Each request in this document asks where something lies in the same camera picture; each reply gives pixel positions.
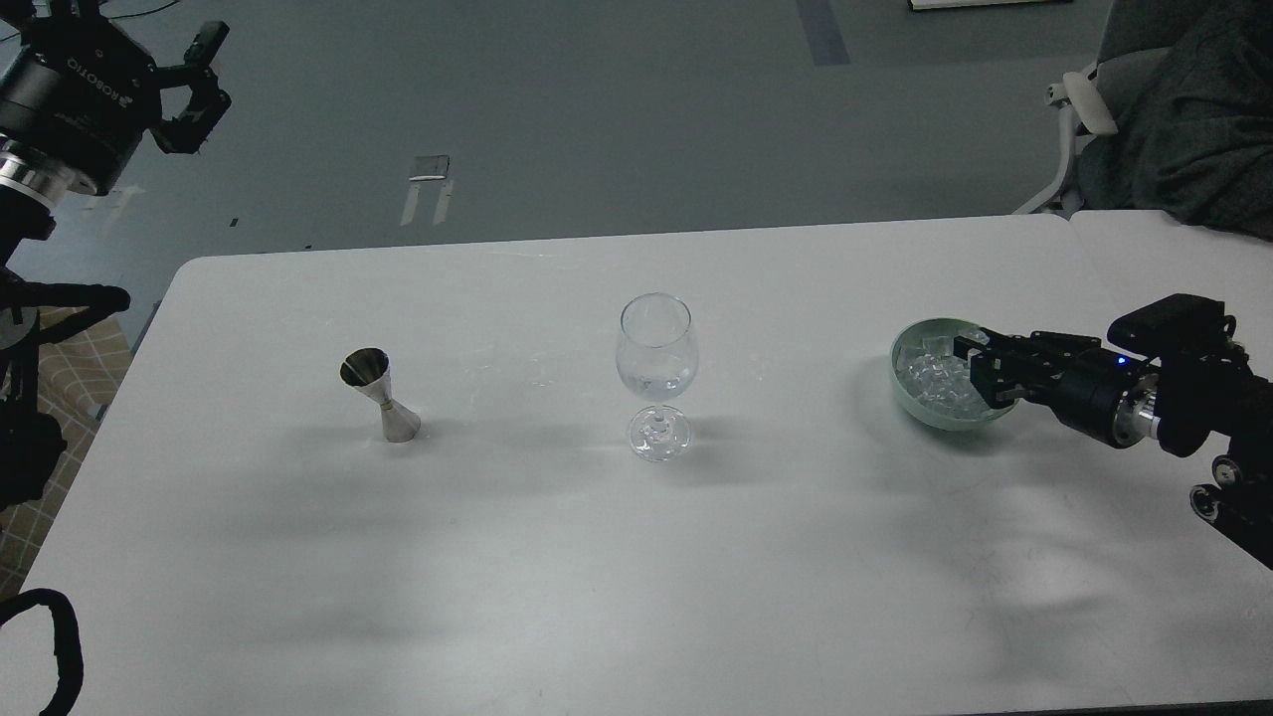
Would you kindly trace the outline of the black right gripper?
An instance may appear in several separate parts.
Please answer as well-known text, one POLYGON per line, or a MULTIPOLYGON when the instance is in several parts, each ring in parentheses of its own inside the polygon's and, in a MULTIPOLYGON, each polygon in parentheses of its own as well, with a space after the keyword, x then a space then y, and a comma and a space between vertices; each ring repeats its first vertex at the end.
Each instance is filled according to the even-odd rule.
POLYGON ((952 338, 952 354, 995 412, 1025 399, 1111 448, 1130 448, 1155 431, 1155 368, 1097 338, 973 327, 952 338))

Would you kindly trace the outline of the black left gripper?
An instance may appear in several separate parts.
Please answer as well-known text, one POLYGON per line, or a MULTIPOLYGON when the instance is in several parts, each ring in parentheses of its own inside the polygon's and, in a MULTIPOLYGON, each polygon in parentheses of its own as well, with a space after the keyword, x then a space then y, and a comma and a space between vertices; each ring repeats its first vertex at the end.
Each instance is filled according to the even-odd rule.
POLYGON ((201 149, 232 104, 211 68, 228 34, 227 23, 206 22, 182 62, 154 68, 103 15, 34 17, 3 76, 3 136, 73 169, 73 191, 108 194, 150 127, 164 153, 201 149), (159 92, 173 88, 187 88, 190 98, 162 118, 159 92))

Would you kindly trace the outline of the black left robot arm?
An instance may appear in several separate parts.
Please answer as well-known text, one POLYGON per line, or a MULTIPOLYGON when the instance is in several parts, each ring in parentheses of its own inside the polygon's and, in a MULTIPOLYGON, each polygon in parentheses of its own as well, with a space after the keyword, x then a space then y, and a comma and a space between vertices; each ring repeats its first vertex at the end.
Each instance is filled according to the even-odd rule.
POLYGON ((3 74, 3 622, 41 612, 52 629, 46 715, 67 715, 84 684, 81 629, 67 595, 19 589, 34 539, 28 503, 45 498, 69 443, 59 400, 39 396, 41 355, 131 304, 118 285, 31 282, 10 262, 48 240, 69 194, 103 197, 145 135, 193 154, 230 107, 214 60, 229 27, 204 23, 181 61, 159 64, 98 1, 5 1, 18 51, 3 74))

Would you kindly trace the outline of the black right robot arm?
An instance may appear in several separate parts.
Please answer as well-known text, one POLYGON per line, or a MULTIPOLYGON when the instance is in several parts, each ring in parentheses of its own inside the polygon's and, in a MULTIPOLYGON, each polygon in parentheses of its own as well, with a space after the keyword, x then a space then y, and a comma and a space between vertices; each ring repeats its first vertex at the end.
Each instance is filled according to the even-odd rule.
POLYGON ((1105 338, 987 330, 955 338, 953 353, 992 408, 1044 405, 1110 448, 1155 440, 1188 457, 1225 436, 1212 480, 1192 487, 1192 512, 1270 566, 1272 389, 1235 331, 1223 302, 1178 293, 1123 313, 1105 338))

